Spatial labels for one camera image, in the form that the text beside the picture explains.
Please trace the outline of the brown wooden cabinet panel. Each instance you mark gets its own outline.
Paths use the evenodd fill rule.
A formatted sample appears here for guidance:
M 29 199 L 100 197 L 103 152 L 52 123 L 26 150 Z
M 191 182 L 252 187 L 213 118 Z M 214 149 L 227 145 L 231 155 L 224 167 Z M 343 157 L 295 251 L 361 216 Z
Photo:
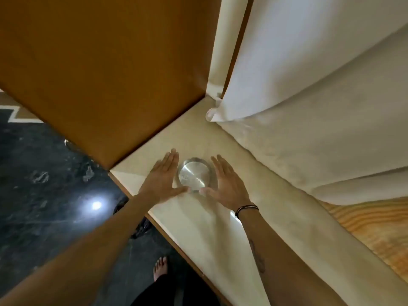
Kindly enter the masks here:
M 113 168 L 206 94 L 222 0 L 0 0 L 0 89 Z

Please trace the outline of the round steel bowl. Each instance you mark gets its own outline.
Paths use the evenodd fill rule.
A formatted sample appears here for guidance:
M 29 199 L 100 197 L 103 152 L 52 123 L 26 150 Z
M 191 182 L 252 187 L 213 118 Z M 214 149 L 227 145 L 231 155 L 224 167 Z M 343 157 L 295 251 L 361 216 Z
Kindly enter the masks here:
M 212 182 L 212 168 L 204 159 L 193 157 L 179 164 L 176 172 L 176 182 L 180 186 L 187 186 L 193 192 L 207 188 Z

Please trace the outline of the person's right hand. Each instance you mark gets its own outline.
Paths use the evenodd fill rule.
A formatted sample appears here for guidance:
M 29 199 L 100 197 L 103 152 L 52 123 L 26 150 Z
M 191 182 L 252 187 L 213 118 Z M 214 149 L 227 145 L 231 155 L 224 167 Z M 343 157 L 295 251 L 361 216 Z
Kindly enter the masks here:
M 242 179 L 234 171 L 231 164 L 221 155 L 212 156 L 217 177 L 217 189 L 220 193 L 220 204 L 227 209 L 237 212 L 245 206 L 254 205 Z

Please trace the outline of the wide white curtain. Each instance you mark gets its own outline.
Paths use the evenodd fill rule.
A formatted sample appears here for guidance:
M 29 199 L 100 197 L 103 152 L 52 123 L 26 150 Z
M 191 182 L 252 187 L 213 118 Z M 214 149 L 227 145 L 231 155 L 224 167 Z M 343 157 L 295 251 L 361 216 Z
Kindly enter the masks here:
M 408 197 L 408 0 L 248 0 L 206 118 L 318 200 Z

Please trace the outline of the light wood grain board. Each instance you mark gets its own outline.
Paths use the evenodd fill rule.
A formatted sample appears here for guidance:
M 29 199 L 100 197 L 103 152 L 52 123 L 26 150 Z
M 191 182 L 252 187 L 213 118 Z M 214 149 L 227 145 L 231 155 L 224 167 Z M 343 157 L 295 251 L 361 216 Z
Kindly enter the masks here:
M 318 202 L 408 283 L 408 197 L 355 205 Z

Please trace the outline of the person's bare foot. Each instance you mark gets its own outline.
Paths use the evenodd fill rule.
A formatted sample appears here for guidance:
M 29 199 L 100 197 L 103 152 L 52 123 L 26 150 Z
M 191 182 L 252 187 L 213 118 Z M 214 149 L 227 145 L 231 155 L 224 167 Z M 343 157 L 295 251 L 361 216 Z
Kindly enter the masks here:
M 169 272 L 168 258 L 160 257 L 153 268 L 153 280 L 157 282 L 161 276 L 167 275 Z

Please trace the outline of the person's left forearm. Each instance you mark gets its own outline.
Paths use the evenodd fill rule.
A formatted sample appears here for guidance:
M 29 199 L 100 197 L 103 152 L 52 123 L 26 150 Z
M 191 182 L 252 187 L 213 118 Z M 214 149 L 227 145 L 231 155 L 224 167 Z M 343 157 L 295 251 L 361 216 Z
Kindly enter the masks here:
M 160 201 L 140 193 L 114 216 L 28 276 L 0 306 L 89 306 L 145 214 Z

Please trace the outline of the person's black trouser leg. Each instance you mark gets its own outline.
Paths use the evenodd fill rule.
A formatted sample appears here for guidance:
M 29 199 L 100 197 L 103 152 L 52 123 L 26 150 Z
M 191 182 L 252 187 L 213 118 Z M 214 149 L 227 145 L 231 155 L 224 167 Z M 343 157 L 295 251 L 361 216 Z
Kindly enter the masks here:
M 160 276 L 130 306 L 175 306 L 176 283 L 172 275 Z M 196 273 L 188 273 L 182 306 L 221 306 L 217 295 Z

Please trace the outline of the person's left hand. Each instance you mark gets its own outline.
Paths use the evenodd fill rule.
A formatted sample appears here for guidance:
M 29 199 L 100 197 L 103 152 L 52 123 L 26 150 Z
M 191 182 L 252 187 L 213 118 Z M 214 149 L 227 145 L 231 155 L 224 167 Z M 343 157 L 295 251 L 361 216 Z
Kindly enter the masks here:
M 166 202 L 173 198 L 171 190 L 179 164 L 179 153 L 176 149 L 166 152 L 162 159 L 156 161 L 144 180 L 137 194 L 150 205 Z

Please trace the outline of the person's right forearm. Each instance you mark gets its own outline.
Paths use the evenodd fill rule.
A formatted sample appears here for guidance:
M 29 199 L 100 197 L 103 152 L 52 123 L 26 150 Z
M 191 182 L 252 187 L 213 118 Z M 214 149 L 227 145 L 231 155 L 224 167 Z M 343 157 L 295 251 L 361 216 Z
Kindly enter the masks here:
M 254 205 L 238 210 L 271 306 L 347 306 L 269 226 Z

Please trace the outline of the narrow cream curtain strip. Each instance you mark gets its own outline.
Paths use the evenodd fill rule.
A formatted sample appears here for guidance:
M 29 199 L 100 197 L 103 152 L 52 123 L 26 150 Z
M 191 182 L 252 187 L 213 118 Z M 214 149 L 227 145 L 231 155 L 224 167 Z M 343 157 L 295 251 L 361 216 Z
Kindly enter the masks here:
M 222 0 L 217 21 L 206 94 L 220 98 L 248 0 Z

